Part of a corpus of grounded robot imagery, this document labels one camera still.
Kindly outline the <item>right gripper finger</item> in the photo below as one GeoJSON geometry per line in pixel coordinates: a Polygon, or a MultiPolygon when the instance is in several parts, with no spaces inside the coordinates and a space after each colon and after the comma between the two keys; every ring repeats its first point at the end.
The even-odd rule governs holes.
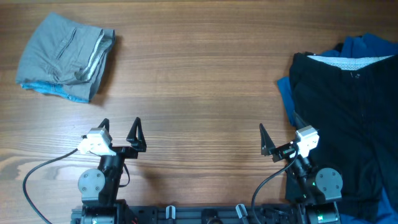
{"type": "Polygon", "coordinates": [[[295,121],[295,127],[297,129],[302,129],[308,126],[308,123],[296,112],[293,112],[293,117],[295,121]]]}
{"type": "Polygon", "coordinates": [[[263,156],[270,156],[274,153],[275,144],[262,123],[259,124],[259,130],[261,134],[261,154],[263,156]]]}

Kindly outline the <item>black shorts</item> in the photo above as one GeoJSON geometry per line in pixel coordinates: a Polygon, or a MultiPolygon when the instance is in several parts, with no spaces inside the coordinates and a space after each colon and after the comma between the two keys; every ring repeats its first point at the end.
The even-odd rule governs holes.
{"type": "Polygon", "coordinates": [[[318,129],[310,158],[341,172],[339,211],[374,223],[383,195],[397,208],[397,57],[297,53],[289,81],[295,112],[318,129]]]}

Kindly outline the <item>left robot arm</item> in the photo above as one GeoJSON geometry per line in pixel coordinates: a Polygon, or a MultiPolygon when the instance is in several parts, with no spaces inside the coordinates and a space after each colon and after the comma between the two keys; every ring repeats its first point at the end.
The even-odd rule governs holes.
{"type": "Polygon", "coordinates": [[[140,152],[146,152],[147,144],[142,131],[141,119],[136,118],[126,137],[128,146],[113,146],[109,134],[109,120],[104,119],[82,137],[77,149],[82,154],[92,153],[100,157],[95,169],[88,169],[78,179],[82,209],[72,211],[72,224],[136,224],[137,215],[124,199],[118,200],[118,190],[127,186],[121,184],[123,173],[128,173],[126,159],[137,159],[140,152]]]}

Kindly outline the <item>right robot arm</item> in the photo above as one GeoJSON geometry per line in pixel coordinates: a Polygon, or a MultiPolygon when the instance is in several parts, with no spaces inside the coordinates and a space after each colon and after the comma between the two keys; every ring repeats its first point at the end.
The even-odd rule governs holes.
{"type": "Polygon", "coordinates": [[[301,196],[293,203],[292,214],[297,223],[340,223],[336,202],[341,200],[343,179],[331,167],[316,166],[309,158],[310,151],[318,146],[318,130],[304,121],[297,113],[294,119],[300,126],[295,138],[282,146],[275,146],[263,124],[261,134],[261,154],[272,156],[274,162],[285,160],[287,165],[264,180],[252,196],[254,205],[259,190],[282,172],[290,173],[296,181],[301,196]]]}

